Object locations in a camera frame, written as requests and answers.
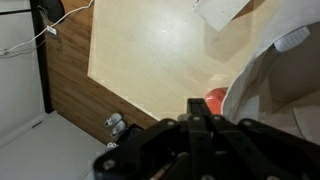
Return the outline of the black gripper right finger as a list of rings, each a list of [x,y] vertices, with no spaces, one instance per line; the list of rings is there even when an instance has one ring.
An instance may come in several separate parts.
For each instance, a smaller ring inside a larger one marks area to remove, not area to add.
[[[320,147],[244,118],[238,124],[211,115],[213,144],[225,152],[242,180],[320,180]]]

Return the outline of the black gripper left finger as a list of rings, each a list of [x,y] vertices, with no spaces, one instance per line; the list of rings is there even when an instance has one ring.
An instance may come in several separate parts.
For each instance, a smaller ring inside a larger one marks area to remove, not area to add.
[[[212,177],[210,115],[203,99],[188,99],[187,112],[179,120],[163,119],[98,157],[95,180],[149,180],[165,166],[168,180]]]

